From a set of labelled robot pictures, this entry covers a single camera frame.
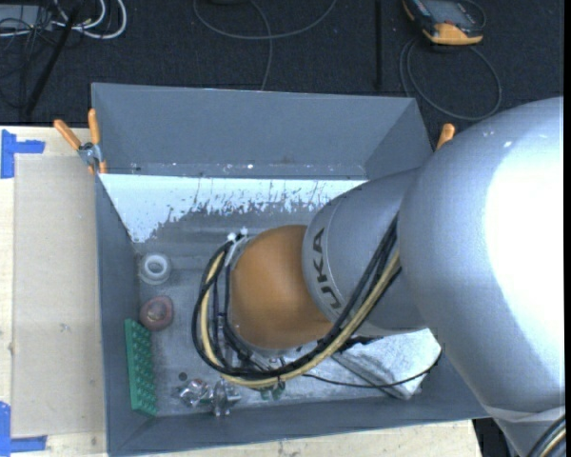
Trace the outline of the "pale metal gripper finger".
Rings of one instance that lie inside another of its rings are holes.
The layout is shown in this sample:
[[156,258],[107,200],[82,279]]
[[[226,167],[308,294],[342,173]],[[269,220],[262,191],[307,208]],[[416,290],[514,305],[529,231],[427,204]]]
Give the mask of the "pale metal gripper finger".
[[226,417],[232,408],[241,401],[242,395],[238,388],[225,379],[220,379],[212,392],[212,411],[215,417]]
[[211,387],[201,379],[186,381],[176,388],[175,394],[188,407],[208,406],[212,398]]

